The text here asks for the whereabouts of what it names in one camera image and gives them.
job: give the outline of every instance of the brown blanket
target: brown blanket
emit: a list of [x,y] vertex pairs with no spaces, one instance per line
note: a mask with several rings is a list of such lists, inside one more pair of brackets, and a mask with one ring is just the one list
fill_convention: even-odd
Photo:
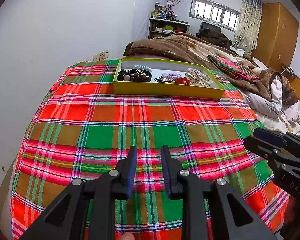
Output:
[[[124,56],[137,54],[152,54],[159,57],[166,57],[171,60],[184,61],[199,65],[214,71],[220,71],[215,65],[208,60],[208,55],[223,57],[231,61],[238,61],[245,66],[254,68],[254,65],[230,50],[213,45],[207,41],[201,40],[188,33],[176,33],[165,39],[140,40],[127,45]],[[226,78],[235,86],[243,90],[255,93],[268,101],[272,101],[269,87],[271,86],[269,73],[265,70],[261,71],[259,80],[255,84],[250,84],[245,80],[235,80],[224,74]],[[282,77],[284,94],[282,103],[292,105],[298,101],[295,91],[291,88],[288,80]]]

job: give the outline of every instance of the purple spiral hair tie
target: purple spiral hair tie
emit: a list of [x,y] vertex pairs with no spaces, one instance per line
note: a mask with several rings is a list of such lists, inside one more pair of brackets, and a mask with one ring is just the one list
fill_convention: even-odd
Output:
[[162,77],[166,79],[178,79],[181,78],[181,75],[176,73],[163,73]]

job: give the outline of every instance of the jewelry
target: jewelry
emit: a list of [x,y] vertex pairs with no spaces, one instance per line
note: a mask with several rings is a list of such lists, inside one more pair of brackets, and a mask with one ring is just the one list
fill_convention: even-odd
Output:
[[128,73],[131,77],[130,79],[131,81],[141,81],[141,82],[151,81],[151,73],[149,71],[134,68],[132,70],[128,70]]
[[141,70],[134,68],[132,70],[121,69],[118,72],[117,81],[141,81],[141,82],[150,82],[151,73],[146,70]]
[[155,78],[154,79],[155,81],[159,82],[159,83],[175,83],[174,79],[166,79],[166,78],[163,78],[162,76],[159,77],[159,78]]
[[152,72],[152,69],[147,67],[147,66],[142,66],[142,65],[134,65],[133,68],[139,68],[139,69],[143,69],[146,71],[149,71],[150,73]]
[[181,75],[176,73],[163,73],[162,77],[166,79],[178,79],[181,78]]
[[128,71],[124,70],[124,69],[121,69],[119,72],[118,72],[118,77],[117,77],[117,81],[126,81],[125,80],[125,76],[130,76]]
[[210,87],[210,85],[213,83],[212,79],[209,76],[203,74],[197,69],[188,68],[187,71],[189,73],[186,73],[186,77],[191,81],[191,85]]
[[175,81],[177,84],[181,84],[181,85],[190,85],[190,83],[191,83],[190,80],[187,79],[186,77],[185,78],[182,78],[182,77],[177,78]]
[[124,75],[123,79],[124,79],[124,81],[129,81],[130,80],[130,76],[129,75]]

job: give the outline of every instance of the window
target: window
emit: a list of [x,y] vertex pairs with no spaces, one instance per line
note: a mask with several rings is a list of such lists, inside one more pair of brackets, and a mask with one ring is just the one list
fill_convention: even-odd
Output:
[[192,0],[189,17],[214,23],[234,32],[239,12],[213,1]]

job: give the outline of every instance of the bed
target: bed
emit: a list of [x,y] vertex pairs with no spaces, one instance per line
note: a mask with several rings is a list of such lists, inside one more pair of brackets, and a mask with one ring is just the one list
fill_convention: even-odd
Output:
[[[167,49],[171,57],[178,57]],[[132,232],[140,240],[180,239],[182,202],[169,200],[164,191],[160,164],[164,144],[173,158],[199,177],[227,180],[275,231],[289,195],[273,184],[266,161],[244,149],[243,139],[262,124],[229,80],[220,71],[209,70],[226,89],[220,100],[116,96],[112,80],[117,63],[71,66],[43,99],[15,166],[13,238],[18,239],[73,179],[98,178],[135,145],[133,194],[128,201],[116,201],[116,237]]]
[[300,136],[300,101],[287,78],[267,68],[262,62],[253,58],[240,57],[236,52],[213,45],[188,33],[178,33],[161,41],[141,40],[130,43],[125,56],[160,57],[204,65],[219,71],[216,63],[209,60],[209,55],[219,57],[232,63],[240,63],[257,75],[255,84],[235,80],[223,72],[223,75],[239,90],[244,100],[254,110],[264,127],[270,131],[294,133]]

